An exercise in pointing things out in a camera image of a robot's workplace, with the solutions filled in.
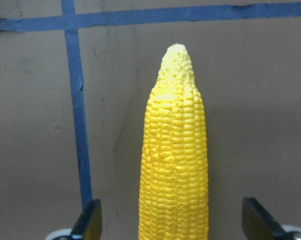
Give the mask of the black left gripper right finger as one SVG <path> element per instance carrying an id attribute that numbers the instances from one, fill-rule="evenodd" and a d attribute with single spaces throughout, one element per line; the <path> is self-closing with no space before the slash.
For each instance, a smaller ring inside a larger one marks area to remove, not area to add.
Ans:
<path id="1" fill-rule="evenodd" d="M 241 227 L 247 240 L 283 240 L 286 231 L 254 197 L 244 197 Z"/>

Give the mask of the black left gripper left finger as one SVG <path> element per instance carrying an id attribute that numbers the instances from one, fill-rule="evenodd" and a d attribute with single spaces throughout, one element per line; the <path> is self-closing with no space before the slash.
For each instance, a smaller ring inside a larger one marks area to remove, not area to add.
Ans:
<path id="1" fill-rule="evenodd" d="M 102 235 L 102 205 L 100 199 L 90 200 L 70 233 L 71 240 L 99 240 Z"/>

